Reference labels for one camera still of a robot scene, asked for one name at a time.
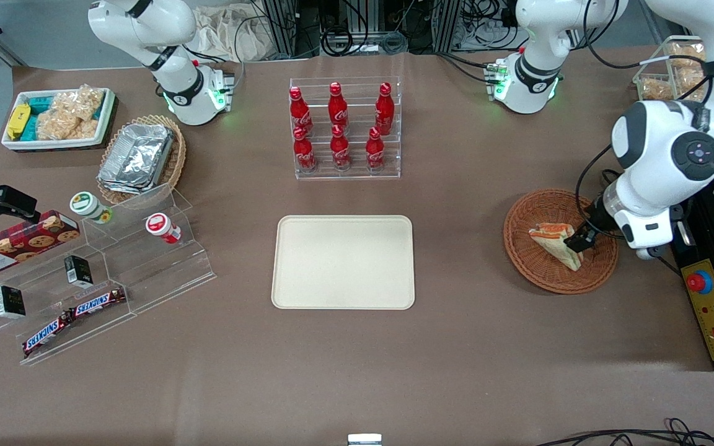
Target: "table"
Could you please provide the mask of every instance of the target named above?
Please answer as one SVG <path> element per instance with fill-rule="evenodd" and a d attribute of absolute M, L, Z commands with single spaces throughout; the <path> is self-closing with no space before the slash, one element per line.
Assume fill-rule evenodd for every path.
<path fill-rule="evenodd" d="M 606 53 L 629 61 L 651 48 Z M 295 180 L 289 77 L 371 76 L 399 63 L 402 179 Z M 504 254 L 508 208 L 530 190 L 572 188 L 632 101 L 633 73 L 586 51 L 563 72 L 545 110 L 521 116 L 434 56 L 249 65 L 232 113 L 183 127 L 178 188 L 218 279 L 36 367 L 19 367 L 4 353 L 14 341 L 0 336 L 0 444 L 327 445 L 380 432 L 388 445 L 523 445 L 657 429 L 672 416 L 714 434 L 714 373 L 680 279 L 623 248 L 603 288 L 558 296 Z M 14 70 L 16 92 L 83 82 L 116 91 L 116 128 L 167 114 L 145 69 Z M 100 155 L 0 146 L 0 184 L 67 211 L 74 192 L 95 190 Z M 614 164 L 597 165 L 586 196 Z M 275 231 L 287 214 L 409 217 L 414 306 L 272 307 Z M 12 223 L 0 217 L 0 228 Z"/>

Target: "round wicker basket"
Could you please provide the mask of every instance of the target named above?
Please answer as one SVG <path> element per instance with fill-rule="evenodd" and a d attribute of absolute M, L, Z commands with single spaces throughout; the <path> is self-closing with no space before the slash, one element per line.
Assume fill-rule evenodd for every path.
<path fill-rule="evenodd" d="M 581 198 L 582 206 L 590 200 Z M 583 218 L 575 206 L 575 193 L 561 189 L 541 189 L 520 198 L 508 211 L 503 225 L 503 243 L 512 263 L 525 279 L 559 294 L 582 294 L 603 285 L 619 259 L 616 240 L 600 236 L 597 245 L 583 252 L 583 265 L 572 271 L 527 234 L 538 223 L 569 223 L 575 229 Z"/>
<path fill-rule="evenodd" d="M 175 139 L 173 139 L 172 146 L 170 149 L 172 150 L 172 152 L 170 152 L 170 156 L 168 156 L 167 158 L 167 163 L 164 164 L 164 170 L 162 171 L 161 180 L 159 180 L 159 184 L 170 183 L 170 186 L 175 187 L 176 184 L 178 184 L 179 178 L 181 178 L 183 163 L 187 159 L 187 143 L 183 139 L 181 129 L 179 129 L 178 125 L 175 124 L 175 122 L 173 122 L 171 119 L 166 118 L 166 116 L 156 116 L 152 114 L 148 116 L 142 116 L 141 118 L 133 119 L 133 121 L 131 121 L 129 124 L 161 124 L 167 127 L 167 129 L 171 129 L 173 133 L 175 133 Z M 117 140 L 117 136 L 120 135 L 120 132 L 122 132 L 124 128 L 125 125 L 121 127 L 121 129 L 117 130 L 117 133 L 115 133 L 114 136 L 112 136 L 112 138 L 110 139 L 110 143 L 107 145 L 107 150 L 104 151 L 104 154 L 102 156 L 101 166 L 103 166 L 105 161 L 107 161 L 107 157 L 110 154 L 110 151 L 112 150 L 114 141 Z M 135 194 L 115 192 L 113 190 L 106 189 L 101 184 L 101 181 L 99 181 L 99 190 L 101 191 L 101 195 L 103 196 L 103 198 L 105 198 L 109 203 L 112 203 L 113 205 L 116 205 L 117 203 L 122 203 L 122 201 L 128 200 L 128 198 L 135 196 Z"/>

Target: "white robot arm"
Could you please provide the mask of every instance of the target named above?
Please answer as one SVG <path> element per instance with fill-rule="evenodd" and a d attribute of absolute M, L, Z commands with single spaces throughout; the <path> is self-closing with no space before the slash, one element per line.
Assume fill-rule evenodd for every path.
<path fill-rule="evenodd" d="M 599 232 L 621 229 L 638 257 L 651 259 L 672 240 L 669 210 L 714 179 L 714 3 L 647 0 L 661 17 L 702 37 L 710 87 L 705 104 L 635 102 L 613 127 L 621 176 L 587 209 L 589 219 L 567 239 L 574 251 L 593 245 Z"/>
<path fill-rule="evenodd" d="M 195 15 L 182 0 L 109 0 L 87 12 L 102 42 L 130 54 L 153 71 L 170 110 L 200 125 L 226 109 L 222 71 L 195 66 L 182 47 L 195 37 Z"/>
<path fill-rule="evenodd" d="M 589 3 L 586 28 L 614 22 L 627 8 L 627 0 L 519 0 L 516 20 L 527 31 L 528 42 L 524 53 L 498 59 L 490 68 L 498 82 L 492 97 L 516 113 L 543 109 L 573 46 L 566 31 L 583 28 Z"/>

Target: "coca-cola bottle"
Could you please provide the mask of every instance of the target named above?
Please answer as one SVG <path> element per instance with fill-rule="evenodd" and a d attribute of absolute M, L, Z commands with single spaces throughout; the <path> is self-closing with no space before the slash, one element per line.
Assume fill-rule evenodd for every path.
<path fill-rule="evenodd" d="M 329 141 L 329 149 L 332 150 L 332 163 L 335 169 L 344 172 L 351 167 L 351 156 L 349 156 L 349 141 L 343 137 L 343 127 L 332 125 L 332 140 Z"/>
<path fill-rule="evenodd" d="M 349 109 L 346 104 L 346 99 L 343 99 L 340 90 L 340 83 L 333 82 L 329 84 L 329 121 L 332 125 L 340 125 L 343 127 L 343 134 L 349 135 Z"/>
<path fill-rule="evenodd" d="M 312 132 L 310 108 L 305 99 L 302 99 L 301 90 L 299 87 L 292 87 L 288 95 L 291 98 L 291 119 L 294 120 L 294 127 L 303 127 L 307 133 Z"/>
<path fill-rule="evenodd" d="M 379 86 L 379 99 L 376 101 L 376 126 L 382 135 L 390 135 L 390 129 L 393 127 L 393 117 L 395 113 L 395 104 L 390 97 L 390 84 L 382 82 Z"/>
<path fill-rule="evenodd" d="M 377 173 L 385 169 L 385 143 L 382 142 L 377 127 L 371 127 L 368 133 L 368 143 L 365 144 L 365 151 L 369 172 Z"/>
<path fill-rule="evenodd" d="M 307 139 L 307 131 L 304 127 L 294 129 L 294 155 L 297 156 L 299 169 L 306 173 L 312 173 L 317 164 L 315 156 L 312 154 L 312 144 Z"/>

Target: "acrylic bottle rack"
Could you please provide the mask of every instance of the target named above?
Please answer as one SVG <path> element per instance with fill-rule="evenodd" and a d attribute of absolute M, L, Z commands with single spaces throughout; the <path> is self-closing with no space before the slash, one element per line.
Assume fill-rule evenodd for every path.
<path fill-rule="evenodd" d="M 349 155 L 351 168 L 340 172 L 332 163 L 332 124 L 329 121 L 327 105 L 329 103 L 329 84 L 340 82 L 343 98 L 349 111 Z M 391 98 L 395 104 L 393 128 L 390 135 L 382 136 L 385 143 L 385 167 L 380 172 L 369 173 L 366 164 L 365 145 L 368 131 L 376 120 L 376 100 L 379 98 L 379 85 L 389 82 L 393 87 Z M 314 150 L 318 167 L 315 172 L 305 173 L 300 170 L 296 158 L 292 158 L 297 180 L 387 180 L 402 175 L 402 82 L 399 76 L 369 76 L 351 78 L 300 78 L 291 79 L 290 87 L 299 87 L 302 97 L 310 107 L 312 132 L 308 139 Z M 290 120 L 290 154 L 294 156 L 294 122 Z"/>
<path fill-rule="evenodd" d="M 0 272 L 0 285 L 22 291 L 26 308 L 25 317 L 0 319 L 0 334 L 14 337 L 14 359 L 23 358 L 22 342 L 63 310 L 107 291 L 125 289 L 124 302 L 74 321 L 21 364 L 43 361 L 216 277 L 206 250 L 192 232 L 187 217 L 192 206 L 175 189 L 156 187 L 112 206 L 112 211 L 112 220 L 105 225 L 83 219 L 85 237 Z M 145 219 L 154 212 L 164 212 L 181 228 L 180 241 L 171 245 L 145 230 Z M 91 288 L 82 290 L 68 283 L 64 259 L 70 255 L 90 263 Z"/>

